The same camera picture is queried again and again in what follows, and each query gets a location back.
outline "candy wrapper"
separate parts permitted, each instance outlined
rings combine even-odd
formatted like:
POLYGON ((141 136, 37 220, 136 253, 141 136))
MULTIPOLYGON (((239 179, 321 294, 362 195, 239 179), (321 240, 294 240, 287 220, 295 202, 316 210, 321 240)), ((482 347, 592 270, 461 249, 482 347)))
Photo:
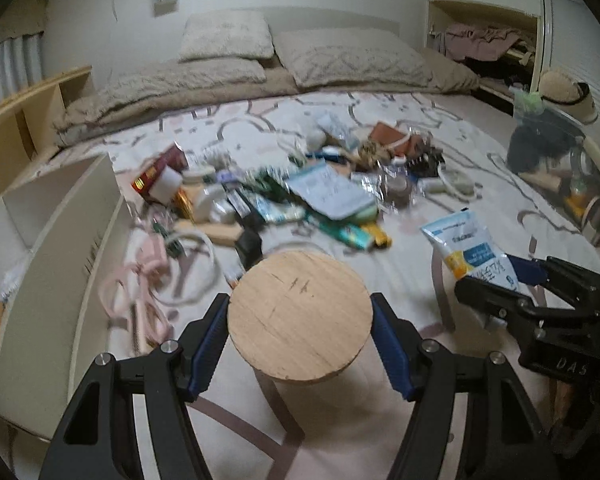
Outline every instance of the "candy wrapper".
POLYGON ((247 200, 251 202, 258 213, 264 218, 267 224, 283 224, 285 222, 295 222, 304 218, 304 207, 297 204, 277 204, 267 200, 262 195, 249 191, 242 192, 247 200))
POLYGON ((469 275, 518 290, 518 277, 507 255, 472 211, 453 213, 421 229, 456 280, 469 275))

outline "door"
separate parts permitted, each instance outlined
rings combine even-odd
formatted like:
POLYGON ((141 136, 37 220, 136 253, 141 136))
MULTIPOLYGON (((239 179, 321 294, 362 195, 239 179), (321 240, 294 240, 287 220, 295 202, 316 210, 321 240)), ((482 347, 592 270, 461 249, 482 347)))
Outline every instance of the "door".
POLYGON ((582 0, 543 1, 542 71, 560 68, 589 84, 598 119, 584 131, 600 147, 600 24, 582 0))

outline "clothes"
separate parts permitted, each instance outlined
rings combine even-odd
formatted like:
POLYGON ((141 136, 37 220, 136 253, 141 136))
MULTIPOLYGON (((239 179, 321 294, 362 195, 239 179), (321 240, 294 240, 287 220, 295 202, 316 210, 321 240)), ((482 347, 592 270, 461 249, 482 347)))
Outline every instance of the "clothes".
POLYGON ((514 28, 497 28, 491 25, 454 23, 445 33, 446 56, 454 61, 470 57, 480 61, 497 61, 520 39, 514 28))

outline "straw hat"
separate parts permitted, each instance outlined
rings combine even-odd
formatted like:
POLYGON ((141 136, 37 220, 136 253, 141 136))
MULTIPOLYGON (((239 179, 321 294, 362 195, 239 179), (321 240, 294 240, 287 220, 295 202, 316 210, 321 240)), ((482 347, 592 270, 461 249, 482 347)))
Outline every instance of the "straw hat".
POLYGON ((547 70, 540 76, 538 91, 542 98, 582 124, 598 118, 589 85, 577 82, 559 70, 547 70))

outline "plastic bag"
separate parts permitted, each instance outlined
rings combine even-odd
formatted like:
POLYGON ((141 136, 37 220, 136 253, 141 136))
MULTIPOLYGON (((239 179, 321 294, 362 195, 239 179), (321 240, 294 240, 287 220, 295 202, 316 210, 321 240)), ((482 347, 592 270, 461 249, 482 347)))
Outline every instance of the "plastic bag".
POLYGON ((336 139, 340 146, 348 152, 352 152, 360 145, 360 140, 350 133, 347 125, 344 124, 335 114, 325 112, 319 114, 315 122, 331 137, 336 139))
POLYGON ((456 280, 469 275, 509 290, 518 290, 518 277, 507 258, 472 211, 464 210, 421 227, 440 251, 456 280))

